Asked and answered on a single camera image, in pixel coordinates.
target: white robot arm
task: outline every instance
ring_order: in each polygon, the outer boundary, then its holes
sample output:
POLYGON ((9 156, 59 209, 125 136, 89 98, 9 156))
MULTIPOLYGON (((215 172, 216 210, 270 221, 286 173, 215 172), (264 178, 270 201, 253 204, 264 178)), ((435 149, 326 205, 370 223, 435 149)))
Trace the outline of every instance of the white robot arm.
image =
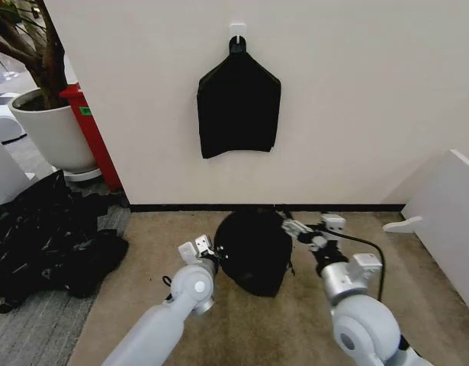
POLYGON ((171 298, 147 310, 127 333, 104 366, 156 366, 172 353, 183 334, 184 321, 213 305, 217 258, 205 235, 178 248, 187 265, 172 280, 171 298))
POLYGON ((344 225, 345 219, 331 214, 323 215, 319 230, 291 219, 283 223, 285 232, 308 244, 316 257, 337 344, 358 366, 432 366, 409 346, 392 312, 366 294, 368 279, 381 270, 380 261, 359 253, 348 262, 339 251, 344 225))

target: carpet floor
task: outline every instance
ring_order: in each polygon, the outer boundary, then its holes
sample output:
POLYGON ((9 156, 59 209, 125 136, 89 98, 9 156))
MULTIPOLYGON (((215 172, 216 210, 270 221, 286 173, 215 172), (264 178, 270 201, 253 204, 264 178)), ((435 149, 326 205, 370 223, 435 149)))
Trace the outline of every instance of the carpet floor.
MULTIPOLYGON (((70 366, 100 365, 140 316, 161 303, 182 260, 177 247, 202 233, 211 238, 227 213, 134 213, 125 237, 130 251, 108 275, 85 322, 70 366)), ((343 213, 345 232, 379 244, 387 257, 384 302, 410 344, 435 366, 469 366, 469 310, 414 235, 387 234, 381 226, 396 213, 343 213)), ((295 213, 316 223, 317 213, 295 213)), ((345 254, 368 252, 343 242, 345 254)), ((222 271, 215 305, 190 316, 167 365, 353 365, 332 339, 323 283, 313 257, 295 243, 290 272, 276 298, 254 297, 222 271)), ((371 293, 377 290, 377 279, 371 293)))

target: white planter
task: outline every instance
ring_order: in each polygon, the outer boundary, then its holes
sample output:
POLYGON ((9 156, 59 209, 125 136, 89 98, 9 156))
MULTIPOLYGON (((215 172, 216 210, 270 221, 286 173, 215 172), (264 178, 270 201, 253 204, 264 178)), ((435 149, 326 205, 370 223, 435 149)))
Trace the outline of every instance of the white planter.
POLYGON ((39 93, 39 89, 29 91, 14 98, 8 106, 45 160, 70 173, 96 169, 95 158, 70 106, 48 111, 18 109, 39 93))

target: wall hook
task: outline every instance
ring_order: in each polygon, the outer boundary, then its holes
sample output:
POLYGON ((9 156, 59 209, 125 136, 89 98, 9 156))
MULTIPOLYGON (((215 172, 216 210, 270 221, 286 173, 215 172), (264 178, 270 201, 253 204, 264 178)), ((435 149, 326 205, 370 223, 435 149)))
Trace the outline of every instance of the wall hook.
POLYGON ((239 36, 246 38, 246 24, 231 23, 229 26, 229 39, 236 37, 236 43, 239 44, 239 36))

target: red cabinet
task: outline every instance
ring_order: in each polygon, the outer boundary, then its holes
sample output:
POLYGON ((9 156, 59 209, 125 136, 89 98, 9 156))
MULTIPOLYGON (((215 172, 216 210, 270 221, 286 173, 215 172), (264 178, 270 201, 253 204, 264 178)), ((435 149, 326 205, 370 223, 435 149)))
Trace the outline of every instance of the red cabinet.
POLYGON ((87 101, 83 96, 83 92, 80 89, 80 84, 76 83, 74 85, 70 85, 67 89, 63 90, 59 96, 68 99, 76 120, 83 131, 83 135, 90 146, 90 150, 94 154, 95 161, 101 170, 105 184, 111 191, 122 188, 119 175, 117 175, 109 152, 107 151, 102 136, 98 131, 97 124, 95 123, 87 101))

